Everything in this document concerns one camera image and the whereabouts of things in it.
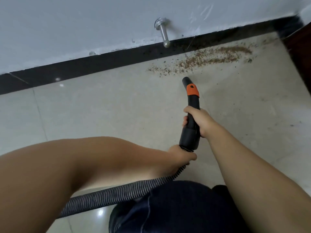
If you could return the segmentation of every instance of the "hand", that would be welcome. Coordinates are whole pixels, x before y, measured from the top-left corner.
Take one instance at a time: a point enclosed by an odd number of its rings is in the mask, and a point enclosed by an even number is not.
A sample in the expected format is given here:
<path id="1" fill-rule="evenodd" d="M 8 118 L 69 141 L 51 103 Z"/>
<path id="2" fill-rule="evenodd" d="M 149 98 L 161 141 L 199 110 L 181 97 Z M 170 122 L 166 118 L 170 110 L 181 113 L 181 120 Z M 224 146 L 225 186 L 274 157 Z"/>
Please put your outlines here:
<path id="1" fill-rule="evenodd" d="M 177 170 L 189 164 L 190 160 L 196 160 L 197 156 L 195 153 L 187 152 L 180 148 L 179 145 L 173 145 L 168 150 L 169 160 L 165 164 L 165 173 L 163 176 L 171 176 L 177 172 Z"/>
<path id="2" fill-rule="evenodd" d="M 218 125 L 218 123 L 208 114 L 208 112 L 202 108 L 198 110 L 193 108 L 192 106 L 187 106 L 186 108 L 184 108 L 184 112 L 190 113 L 193 116 L 195 122 L 200 127 L 201 137 L 206 138 L 208 136 L 209 130 L 211 130 L 214 125 Z M 188 116 L 185 116 L 183 121 L 183 127 L 187 124 L 187 122 Z"/>

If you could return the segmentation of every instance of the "person's left arm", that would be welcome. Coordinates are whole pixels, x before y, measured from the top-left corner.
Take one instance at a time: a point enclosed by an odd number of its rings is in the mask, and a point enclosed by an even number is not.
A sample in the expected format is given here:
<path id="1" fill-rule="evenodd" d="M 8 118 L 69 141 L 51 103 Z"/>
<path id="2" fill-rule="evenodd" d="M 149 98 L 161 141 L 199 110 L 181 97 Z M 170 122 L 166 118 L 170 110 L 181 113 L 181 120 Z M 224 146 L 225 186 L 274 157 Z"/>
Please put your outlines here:
<path id="1" fill-rule="evenodd" d="M 113 137 L 44 142 L 0 156 L 0 229 L 46 232 L 79 189 L 171 175 L 196 154 Z"/>

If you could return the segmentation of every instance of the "ribbed gray hose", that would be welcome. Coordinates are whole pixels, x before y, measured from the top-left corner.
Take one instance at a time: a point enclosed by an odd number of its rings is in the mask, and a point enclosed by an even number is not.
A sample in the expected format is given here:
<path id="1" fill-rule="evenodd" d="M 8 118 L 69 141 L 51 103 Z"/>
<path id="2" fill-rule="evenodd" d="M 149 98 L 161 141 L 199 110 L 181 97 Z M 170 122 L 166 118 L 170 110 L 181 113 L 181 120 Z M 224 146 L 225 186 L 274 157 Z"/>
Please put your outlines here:
<path id="1" fill-rule="evenodd" d="M 143 197 L 150 190 L 167 182 L 173 181 L 179 176 L 179 174 L 181 174 L 185 167 L 186 166 L 179 168 L 173 176 L 136 181 L 126 185 L 116 186 L 70 198 L 58 218 Z"/>

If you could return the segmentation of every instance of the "person's right hand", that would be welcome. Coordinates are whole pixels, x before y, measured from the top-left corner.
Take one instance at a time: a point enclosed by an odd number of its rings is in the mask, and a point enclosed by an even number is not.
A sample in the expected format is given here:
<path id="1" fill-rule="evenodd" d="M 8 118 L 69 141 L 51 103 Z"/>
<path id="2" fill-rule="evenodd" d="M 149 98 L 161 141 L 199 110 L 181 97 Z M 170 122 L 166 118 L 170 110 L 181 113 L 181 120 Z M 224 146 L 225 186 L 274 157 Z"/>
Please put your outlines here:
<path id="1" fill-rule="evenodd" d="M 190 113 L 193 116 L 195 122 L 200 127 L 201 137 L 206 138 L 212 126 L 218 125 L 218 123 L 208 114 L 208 112 L 202 108 L 198 110 L 193 108 L 192 106 L 187 106 L 186 108 L 184 108 L 184 112 Z M 183 127 L 187 124 L 187 122 L 188 116 L 185 116 L 183 121 Z"/>

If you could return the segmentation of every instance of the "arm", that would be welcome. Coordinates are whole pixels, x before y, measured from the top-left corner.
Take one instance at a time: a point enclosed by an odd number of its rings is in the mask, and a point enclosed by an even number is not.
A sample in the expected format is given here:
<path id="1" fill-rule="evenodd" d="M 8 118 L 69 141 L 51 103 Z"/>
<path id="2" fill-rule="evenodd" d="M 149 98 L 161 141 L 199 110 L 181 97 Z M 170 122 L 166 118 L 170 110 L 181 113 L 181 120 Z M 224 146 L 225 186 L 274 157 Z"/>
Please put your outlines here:
<path id="1" fill-rule="evenodd" d="M 196 155 L 113 137 L 49 141 L 0 156 L 1 232 L 46 232 L 81 188 L 173 174 Z"/>
<path id="2" fill-rule="evenodd" d="M 311 197 L 301 187 L 242 145 L 205 110 L 188 106 L 184 111 L 192 114 L 207 138 L 229 192 L 254 232 L 311 232 Z"/>

